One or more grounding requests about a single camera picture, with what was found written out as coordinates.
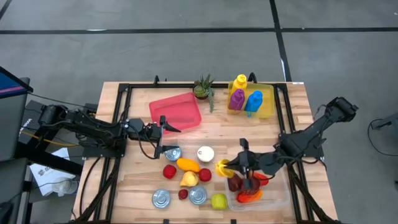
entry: gray floor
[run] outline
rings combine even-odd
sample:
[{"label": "gray floor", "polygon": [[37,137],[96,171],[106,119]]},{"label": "gray floor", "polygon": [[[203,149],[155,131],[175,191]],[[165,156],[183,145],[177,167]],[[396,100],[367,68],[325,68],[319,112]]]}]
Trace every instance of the gray floor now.
[{"label": "gray floor", "polygon": [[[398,27],[397,1],[277,0],[277,9],[283,28]],[[0,30],[273,25],[269,2],[260,0],[13,0],[0,20]],[[398,159],[374,151],[366,128],[372,119],[398,112],[398,33],[283,37],[292,79],[305,82],[314,112],[336,96],[359,107],[352,122],[324,134],[340,220],[396,223]],[[194,80],[212,73],[217,80],[231,80],[255,72],[262,81],[284,80],[274,33],[0,35],[0,52],[0,65],[30,77],[37,94],[74,103],[98,102],[104,81],[152,80],[155,75]],[[381,150],[398,154],[392,129],[372,137]],[[31,222],[66,222],[73,201],[53,196],[34,203]]]}]

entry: potted plant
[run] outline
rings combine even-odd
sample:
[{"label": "potted plant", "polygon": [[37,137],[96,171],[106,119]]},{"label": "potted plant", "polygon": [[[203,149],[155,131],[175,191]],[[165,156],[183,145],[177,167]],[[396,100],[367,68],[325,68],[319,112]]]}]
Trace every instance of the potted plant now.
[{"label": "potted plant", "polygon": [[199,100],[209,99],[210,104],[210,113],[214,110],[214,90],[211,87],[211,84],[214,82],[214,79],[210,81],[210,74],[207,75],[206,79],[203,76],[200,77],[200,80],[194,82],[195,87],[193,87],[193,94]]}]

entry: wooden table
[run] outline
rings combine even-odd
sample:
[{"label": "wooden table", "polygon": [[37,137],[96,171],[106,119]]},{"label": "wooden table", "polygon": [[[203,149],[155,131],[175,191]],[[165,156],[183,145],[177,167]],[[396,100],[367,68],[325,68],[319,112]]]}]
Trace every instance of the wooden table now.
[{"label": "wooden table", "polygon": [[[118,85],[119,82],[104,83],[96,115],[98,119],[111,122]],[[304,129],[313,122],[304,84],[287,83],[287,86],[296,129]],[[192,91],[192,89],[135,88],[132,92],[129,117],[141,118],[145,123],[152,122],[149,112],[149,103],[151,101],[189,91]],[[248,119],[245,116],[228,115],[226,114],[227,95],[227,89],[215,89],[215,110],[213,113],[209,112],[207,101],[198,100],[202,117],[201,125],[180,134],[168,134],[164,137],[163,143],[177,143],[183,150],[183,156],[194,160],[198,160],[196,151],[200,146],[211,146],[215,150],[215,158],[212,162],[219,161],[220,159],[235,158],[237,153],[242,150],[239,145],[239,138],[246,138],[249,141],[251,151],[273,151],[272,145],[277,142],[277,136],[280,133],[277,115],[269,119]],[[285,104],[282,100],[283,96],[282,94],[280,96],[284,111],[285,126],[289,129]],[[153,147],[148,143],[143,143],[143,146],[148,154],[153,155]],[[94,160],[91,158],[85,162],[81,175],[82,182],[85,180],[88,169]],[[86,208],[90,204],[98,192],[103,161],[104,159],[101,159],[97,163],[88,179],[83,197],[83,208]],[[230,223],[231,219],[237,219],[238,223],[295,223],[290,193],[290,202],[286,206],[271,210],[260,212],[234,212],[229,209],[224,211],[212,210],[211,196],[217,193],[224,193],[225,190],[224,179],[214,173],[213,164],[201,164],[202,167],[209,168],[213,173],[212,180],[205,184],[209,195],[205,204],[196,206],[192,205],[188,199],[181,201],[178,199],[177,192],[180,190],[179,182],[183,172],[182,170],[178,170],[177,175],[172,180],[166,180],[162,176],[162,169],[166,164],[172,163],[163,155],[159,160],[150,160],[142,154],[138,142],[128,142],[126,155],[121,160],[119,170],[112,223],[162,223],[165,218],[169,219],[171,223]],[[304,168],[310,193],[326,214],[332,218],[337,218],[325,168],[321,164],[304,164]],[[79,186],[73,208],[75,214],[78,214],[82,185],[80,184]],[[159,188],[170,190],[172,195],[172,201],[166,210],[156,209],[151,202],[154,190]],[[301,195],[300,199],[303,218],[306,218]],[[107,203],[108,196],[105,195],[102,204],[101,219],[105,217]]]}]

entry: plastic fruit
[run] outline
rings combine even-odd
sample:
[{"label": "plastic fruit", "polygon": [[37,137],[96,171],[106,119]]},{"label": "plastic fruit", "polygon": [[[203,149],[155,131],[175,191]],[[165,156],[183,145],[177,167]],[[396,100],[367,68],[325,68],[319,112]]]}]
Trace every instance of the plastic fruit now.
[{"label": "plastic fruit", "polygon": [[251,188],[246,189],[244,184],[241,186],[242,193],[246,195],[254,195],[260,189],[260,180],[257,180],[255,177],[251,177],[250,179]]},{"label": "plastic fruit", "polygon": [[178,198],[179,198],[180,200],[184,200],[184,199],[186,199],[187,197],[188,197],[188,190],[181,189],[181,190],[178,192]]},{"label": "plastic fruit", "polygon": [[178,168],[184,171],[193,171],[193,172],[200,171],[199,164],[191,159],[179,158],[177,160],[177,166]]},{"label": "plastic fruit", "polygon": [[171,179],[174,177],[175,173],[177,172],[177,169],[173,165],[166,165],[163,168],[163,176],[166,177],[167,179]]},{"label": "plastic fruit", "polygon": [[256,200],[260,200],[261,197],[262,197],[262,190],[258,190],[257,193],[255,193],[254,195],[246,195],[243,192],[241,192],[236,197],[236,200],[239,203],[249,203],[249,202],[255,202]]},{"label": "plastic fruit", "polygon": [[269,182],[268,177],[266,177],[265,175],[259,174],[257,172],[253,173],[253,177],[256,178],[257,180],[260,180],[260,186],[265,186]]},{"label": "plastic fruit", "polygon": [[206,168],[201,169],[199,171],[199,179],[203,182],[208,182],[211,180],[211,171]]},{"label": "plastic fruit", "polygon": [[186,171],[182,176],[180,186],[182,187],[193,187],[198,184],[199,178],[196,173],[192,171]]},{"label": "plastic fruit", "polygon": [[231,169],[225,169],[224,167],[226,166],[225,164],[229,162],[227,159],[223,159],[217,162],[216,164],[216,174],[219,175],[220,177],[233,177],[234,176],[234,171]]},{"label": "plastic fruit", "polygon": [[228,178],[228,188],[232,192],[238,191],[242,187],[242,183],[242,178],[240,178],[237,174],[234,174],[233,177]]},{"label": "plastic fruit", "polygon": [[225,194],[215,194],[211,198],[211,207],[217,210],[224,210],[228,206]]}]

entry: red plastic tray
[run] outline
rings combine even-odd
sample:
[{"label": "red plastic tray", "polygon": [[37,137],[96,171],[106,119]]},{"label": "red plastic tray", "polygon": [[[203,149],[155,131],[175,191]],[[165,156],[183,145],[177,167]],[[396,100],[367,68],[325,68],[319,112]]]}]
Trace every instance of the red plastic tray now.
[{"label": "red plastic tray", "polygon": [[164,115],[169,125],[181,131],[198,126],[201,122],[198,103],[193,93],[150,102],[149,110],[153,122],[159,123],[160,116]]}]

